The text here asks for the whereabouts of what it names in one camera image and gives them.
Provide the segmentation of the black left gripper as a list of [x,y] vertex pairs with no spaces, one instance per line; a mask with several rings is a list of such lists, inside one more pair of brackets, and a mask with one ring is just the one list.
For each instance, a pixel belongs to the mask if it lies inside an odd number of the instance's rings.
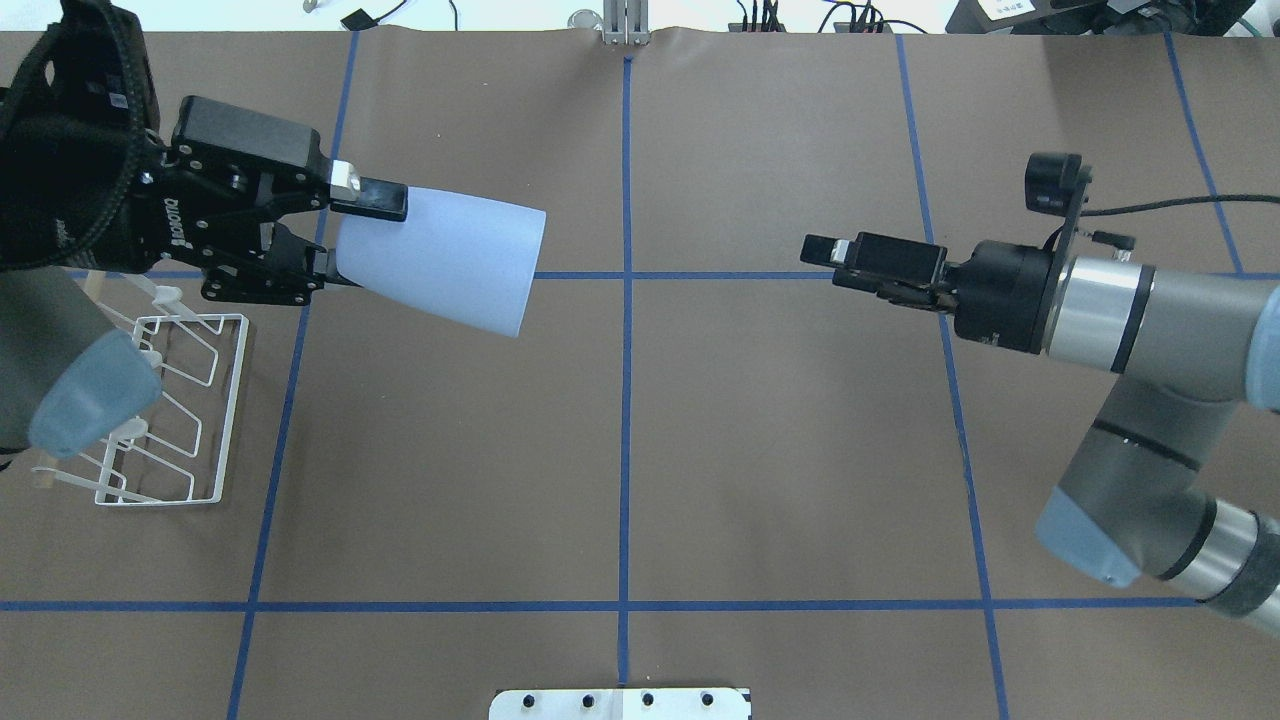
[[64,1],[3,88],[5,272],[173,260],[202,272],[206,299],[303,306],[361,287],[283,224],[328,206],[402,223],[410,188],[330,160],[307,126],[210,97],[184,97],[164,140],[140,19],[109,1]]

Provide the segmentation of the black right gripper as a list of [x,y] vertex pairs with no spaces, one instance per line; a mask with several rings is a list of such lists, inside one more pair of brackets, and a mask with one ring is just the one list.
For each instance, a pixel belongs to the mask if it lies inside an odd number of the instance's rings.
[[950,315],[963,340],[1024,354],[1044,348],[1052,249],[982,241],[968,260],[951,263],[934,243],[868,232],[852,240],[805,234],[800,261],[832,268],[838,287]]

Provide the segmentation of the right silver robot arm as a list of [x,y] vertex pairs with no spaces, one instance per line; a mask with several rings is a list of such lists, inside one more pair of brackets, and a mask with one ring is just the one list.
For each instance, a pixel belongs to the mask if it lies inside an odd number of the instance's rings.
[[1162,582],[1277,633],[1277,519],[1196,487],[1243,405],[1277,411],[1277,288],[1051,247],[945,247],[808,234],[836,286],[945,314],[964,340],[1115,375],[1036,524],[1056,559],[1106,585]]

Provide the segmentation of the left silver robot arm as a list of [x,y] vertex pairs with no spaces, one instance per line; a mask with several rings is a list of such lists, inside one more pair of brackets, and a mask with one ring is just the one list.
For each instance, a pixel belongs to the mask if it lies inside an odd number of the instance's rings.
[[64,1],[3,88],[3,461],[76,455],[155,404],[157,373],[70,269],[142,275],[172,259],[206,299],[305,306],[342,283],[284,217],[404,222],[406,184],[326,156],[316,129],[210,97],[169,141],[140,19]]

